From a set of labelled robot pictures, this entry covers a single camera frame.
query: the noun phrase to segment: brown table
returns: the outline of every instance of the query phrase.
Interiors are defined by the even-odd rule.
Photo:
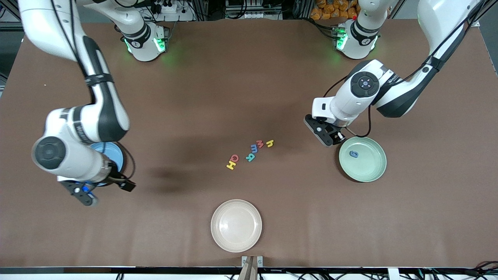
[[[357,64],[304,21],[180,23],[169,52],[142,63],[110,24],[87,24],[125,105],[136,159],[132,193],[98,189],[81,205],[30,157],[47,114],[89,101],[74,62],[22,44],[0,101],[0,266],[471,267],[498,259],[498,79],[473,28],[414,109],[373,112],[387,170],[357,183],[338,149],[306,128],[313,98]],[[392,20],[368,58],[404,77],[426,58],[415,20]],[[363,114],[352,125],[367,129]],[[227,164],[256,140],[256,159]],[[214,210],[253,203],[263,233],[249,251],[220,249]]]

